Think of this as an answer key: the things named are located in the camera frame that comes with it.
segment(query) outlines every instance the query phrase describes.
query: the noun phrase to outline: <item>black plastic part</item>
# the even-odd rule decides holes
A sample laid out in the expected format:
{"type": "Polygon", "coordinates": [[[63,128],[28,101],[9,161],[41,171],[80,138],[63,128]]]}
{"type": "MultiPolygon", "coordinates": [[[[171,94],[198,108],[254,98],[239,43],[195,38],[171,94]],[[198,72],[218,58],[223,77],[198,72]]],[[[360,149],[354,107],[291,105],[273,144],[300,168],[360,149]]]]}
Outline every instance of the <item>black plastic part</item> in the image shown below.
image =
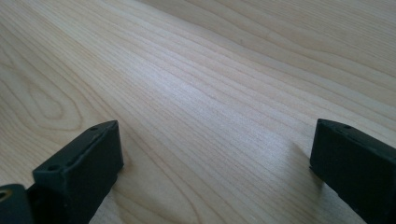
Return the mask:
{"type": "Polygon", "coordinates": [[[19,184],[0,187],[0,223],[34,223],[25,188],[19,184]]]}
{"type": "Polygon", "coordinates": [[[396,149],[348,125],[319,119],[312,171],[367,223],[396,223],[396,149]]]}
{"type": "Polygon", "coordinates": [[[19,223],[15,220],[22,208],[31,211],[23,217],[33,216],[34,221],[21,223],[87,224],[122,166],[117,121],[93,126],[34,169],[32,187],[25,191],[16,185],[18,191],[0,201],[0,224],[19,223]]]}

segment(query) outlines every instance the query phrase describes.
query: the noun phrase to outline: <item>mounting hole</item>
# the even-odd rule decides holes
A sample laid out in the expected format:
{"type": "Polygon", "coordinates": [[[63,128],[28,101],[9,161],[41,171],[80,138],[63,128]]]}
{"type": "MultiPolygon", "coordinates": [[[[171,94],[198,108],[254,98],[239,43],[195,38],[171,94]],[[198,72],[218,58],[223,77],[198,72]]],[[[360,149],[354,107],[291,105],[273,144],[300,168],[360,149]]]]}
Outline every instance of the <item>mounting hole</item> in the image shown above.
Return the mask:
{"type": "Polygon", "coordinates": [[[59,170],[61,168],[60,165],[51,165],[49,166],[49,168],[47,169],[48,171],[56,171],[59,170]]]}
{"type": "Polygon", "coordinates": [[[5,201],[11,194],[12,190],[10,189],[0,189],[0,202],[5,201]]]}

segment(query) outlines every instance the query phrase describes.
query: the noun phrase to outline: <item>light wood tabletop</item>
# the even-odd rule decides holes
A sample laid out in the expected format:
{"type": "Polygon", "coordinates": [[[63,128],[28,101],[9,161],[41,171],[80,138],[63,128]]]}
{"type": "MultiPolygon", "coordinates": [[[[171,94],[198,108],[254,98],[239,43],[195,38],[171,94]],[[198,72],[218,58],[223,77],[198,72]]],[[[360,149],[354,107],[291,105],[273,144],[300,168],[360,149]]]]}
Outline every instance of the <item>light wood tabletop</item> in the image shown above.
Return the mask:
{"type": "Polygon", "coordinates": [[[364,223],[309,170],[318,118],[396,147],[389,0],[0,1],[0,185],[117,119],[91,223],[364,223]]]}

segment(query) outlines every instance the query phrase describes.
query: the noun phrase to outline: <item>wood grain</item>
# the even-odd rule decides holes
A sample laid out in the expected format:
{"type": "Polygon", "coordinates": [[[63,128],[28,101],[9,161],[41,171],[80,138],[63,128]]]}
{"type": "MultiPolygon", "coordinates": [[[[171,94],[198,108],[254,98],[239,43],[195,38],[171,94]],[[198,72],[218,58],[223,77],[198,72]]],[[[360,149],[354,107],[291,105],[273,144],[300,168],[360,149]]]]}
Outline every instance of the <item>wood grain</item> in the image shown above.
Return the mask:
{"type": "Polygon", "coordinates": [[[92,223],[363,223],[308,169],[318,118],[396,147],[393,1],[0,2],[0,185],[90,126],[125,168],[92,223]]]}

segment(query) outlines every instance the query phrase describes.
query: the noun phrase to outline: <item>wooden surface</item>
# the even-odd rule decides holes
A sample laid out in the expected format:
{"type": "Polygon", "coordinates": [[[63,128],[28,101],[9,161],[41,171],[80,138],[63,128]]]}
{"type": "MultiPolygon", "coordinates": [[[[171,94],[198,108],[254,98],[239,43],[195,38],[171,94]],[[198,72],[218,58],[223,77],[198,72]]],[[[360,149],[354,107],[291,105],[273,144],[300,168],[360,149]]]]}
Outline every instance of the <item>wooden surface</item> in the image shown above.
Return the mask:
{"type": "Polygon", "coordinates": [[[309,171],[318,118],[396,147],[394,1],[0,1],[0,185],[90,126],[92,223],[363,223],[309,171]]]}

